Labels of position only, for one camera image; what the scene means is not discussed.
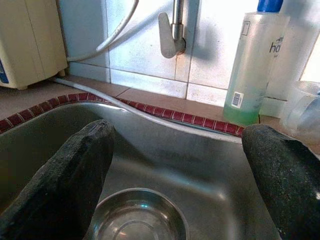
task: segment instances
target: countertop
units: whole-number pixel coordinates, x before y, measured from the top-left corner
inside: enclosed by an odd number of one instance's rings
[[[64,77],[64,79],[86,85],[113,97],[224,121],[222,107],[141,91],[79,76],[69,75]],[[30,85],[26,90],[0,87],[0,120],[51,98],[82,92],[81,90],[52,82],[50,79]],[[285,133],[279,125],[278,118],[260,115],[259,121],[261,124],[269,125],[279,132]],[[308,145],[308,147],[314,153],[320,154],[320,145]]]

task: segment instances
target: chrome faucet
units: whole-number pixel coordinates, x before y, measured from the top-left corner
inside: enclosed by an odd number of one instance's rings
[[[186,41],[183,38],[183,7],[184,0],[174,0],[171,26],[166,12],[161,12],[158,16],[161,53],[167,59],[182,54],[186,49]]]

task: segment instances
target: clear plastic cup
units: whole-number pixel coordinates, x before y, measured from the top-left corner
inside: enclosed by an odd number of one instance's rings
[[[320,83],[294,82],[280,118],[289,135],[307,144],[320,144]]]

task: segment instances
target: white bottle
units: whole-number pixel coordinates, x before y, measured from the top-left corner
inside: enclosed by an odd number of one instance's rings
[[[234,124],[257,122],[270,72],[279,55],[290,17],[279,14],[283,0],[260,0],[246,13],[233,63],[223,116]]]

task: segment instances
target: stainless steel sink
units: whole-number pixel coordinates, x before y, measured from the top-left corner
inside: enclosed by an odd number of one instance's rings
[[[98,119],[116,130],[99,201],[148,188],[182,211],[190,240],[280,239],[238,138],[100,103],[60,106],[0,135],[0,212],[70,135]]]

